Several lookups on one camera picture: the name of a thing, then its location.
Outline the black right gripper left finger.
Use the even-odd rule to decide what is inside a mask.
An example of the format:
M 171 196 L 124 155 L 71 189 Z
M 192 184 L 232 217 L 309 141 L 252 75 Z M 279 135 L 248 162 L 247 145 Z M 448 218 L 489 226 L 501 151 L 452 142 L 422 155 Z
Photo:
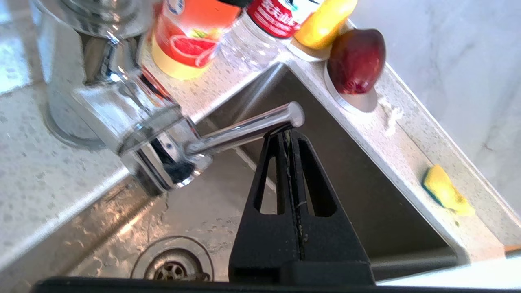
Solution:
M 264 137 L 263 147 L 229 259 L 230 282 L 299 284 L 304 256 L 296 131 Z M 276 212 L 263 214 L 269 164 L 275 160 Z

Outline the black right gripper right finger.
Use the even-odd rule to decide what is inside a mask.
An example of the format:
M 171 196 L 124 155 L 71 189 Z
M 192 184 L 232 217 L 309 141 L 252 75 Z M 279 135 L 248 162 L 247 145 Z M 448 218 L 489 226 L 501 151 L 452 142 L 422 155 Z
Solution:
M 309 139 L 291 132 L 291 187 L 303 261 L 370 260 Z

